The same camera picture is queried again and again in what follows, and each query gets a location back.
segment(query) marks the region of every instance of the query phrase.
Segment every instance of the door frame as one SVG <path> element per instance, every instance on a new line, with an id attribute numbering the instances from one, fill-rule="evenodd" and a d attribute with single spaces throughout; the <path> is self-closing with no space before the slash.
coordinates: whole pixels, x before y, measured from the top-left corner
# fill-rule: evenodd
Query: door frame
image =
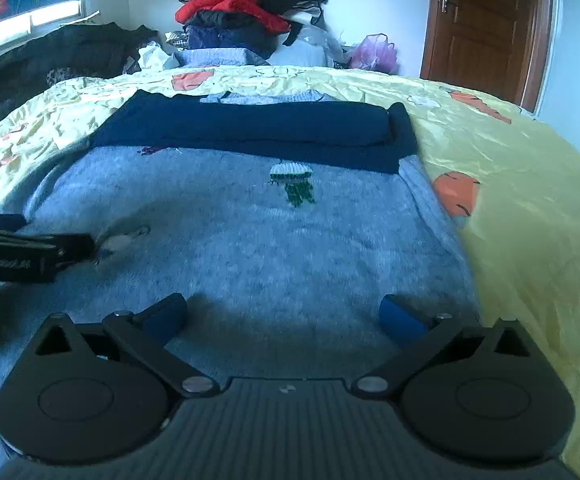
<path id="1" fill-rule="evenodd" d="M 528 43 L 522 73 L 519 76 L 515 102 L 528 110 L 536 110 L 541 93 L 544 73 L 550 50 L 550 33 L 552 31 L 552 14 L 554 0 L 533 0 L 533 19 L 528 27 Z M 438 8 L 441 0 L 430 0 L 427 15 L 427 30 L 425 33 L 425 47 L 423 49 L 423 63 L 421 66 L 422 79 L 428 79 L 432 65 L 432 55 L 435 49 L 435 33 L 438 18 Z"/>

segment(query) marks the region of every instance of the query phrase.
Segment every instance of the green embroidery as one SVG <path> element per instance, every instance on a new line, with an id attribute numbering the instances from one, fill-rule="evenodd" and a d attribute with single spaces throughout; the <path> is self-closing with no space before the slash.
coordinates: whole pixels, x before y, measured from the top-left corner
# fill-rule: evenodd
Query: green embroidery
<path id="1" fill-rule="evenodd" d="M 303 164 L 282 162 L 276 164 L 270 171 L 270 179 L 274 184 L 283 184 L 288 202 L 299 207 L 303 202 L 314 204 L 314 187 L 310 183 L 312 171 Z"/>

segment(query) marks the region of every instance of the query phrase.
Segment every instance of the white plastic bag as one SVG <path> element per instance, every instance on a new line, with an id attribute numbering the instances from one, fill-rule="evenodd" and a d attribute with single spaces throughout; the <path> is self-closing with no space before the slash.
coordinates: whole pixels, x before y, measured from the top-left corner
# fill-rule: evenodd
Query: white plastic bag
<path id="1" fill-rule="evenodd" d="M 154 70 L 156 72 L 161 72 L 162 70 L 170 70 L 179 67 L 177 58 L 173 54 L 172 56 L 168 56 L 154 41 L 150 41 L 148 46 L 140 48 L 138 53 L 140 54 L 138 66 L 140 66 L 141 70 Z"/>
<path id="2" fill-rule="evenodd" d="M 297 36 L 297 40 L 305 41 L 308 44 L 323 47 L 328 60 L 337 63 L 345 63 L 343 47 L 327 30 L 315 27 L 314 25 L 303 25 Z"/>

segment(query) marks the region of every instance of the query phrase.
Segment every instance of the screw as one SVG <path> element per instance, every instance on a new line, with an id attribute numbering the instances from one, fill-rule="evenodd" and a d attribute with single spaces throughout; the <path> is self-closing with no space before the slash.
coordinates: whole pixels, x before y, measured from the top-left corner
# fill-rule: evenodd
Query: screw
<path id="1" fill-rule="evenodd" d="M 390 384 L 383 377 L 364 377 L 359 379 L 356 387 L 367 394 L 380 394 L 388 389 Z"/>
<path id="2" fill-rule="evenodd" d="M 189 394 L 205 394 L 214 387 L 214 381 L 209 377 L 192 376 L 183 381 L 181 387 Z"/>

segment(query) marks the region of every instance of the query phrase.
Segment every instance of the window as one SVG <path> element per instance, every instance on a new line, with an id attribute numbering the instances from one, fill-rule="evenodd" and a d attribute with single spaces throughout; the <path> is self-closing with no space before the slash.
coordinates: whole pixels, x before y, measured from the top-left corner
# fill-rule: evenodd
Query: window
<path id="1" fill-rule="evenodd" d="M 81 17 L 84 5 L 81 0 L 63 2 L 20 14 L 0 21 L 0 47 L 34 34 L 45 32 L 49 23 Z"/>

